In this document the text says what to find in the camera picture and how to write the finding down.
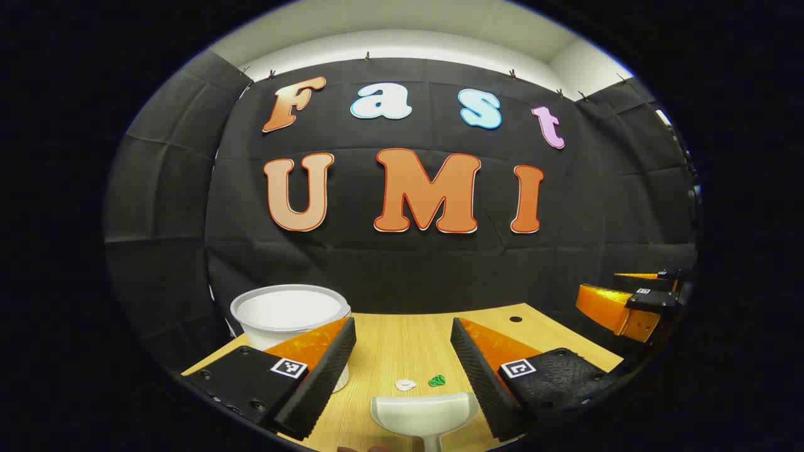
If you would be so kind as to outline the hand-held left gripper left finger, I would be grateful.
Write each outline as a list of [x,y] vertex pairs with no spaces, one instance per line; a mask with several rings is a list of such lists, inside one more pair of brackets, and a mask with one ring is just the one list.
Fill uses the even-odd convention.
[[265,351],[236,347],[181,383],[259,428],[301,441],[327,406],[355,343],[354,318],[347,316]]

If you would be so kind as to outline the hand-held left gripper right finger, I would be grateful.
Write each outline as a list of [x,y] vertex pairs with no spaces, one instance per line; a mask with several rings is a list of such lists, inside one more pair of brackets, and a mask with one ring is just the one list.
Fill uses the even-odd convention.
[[500,441],[577,420],[619,379],[566,347],[537,351],[462,317],[453,320],[450,342]]

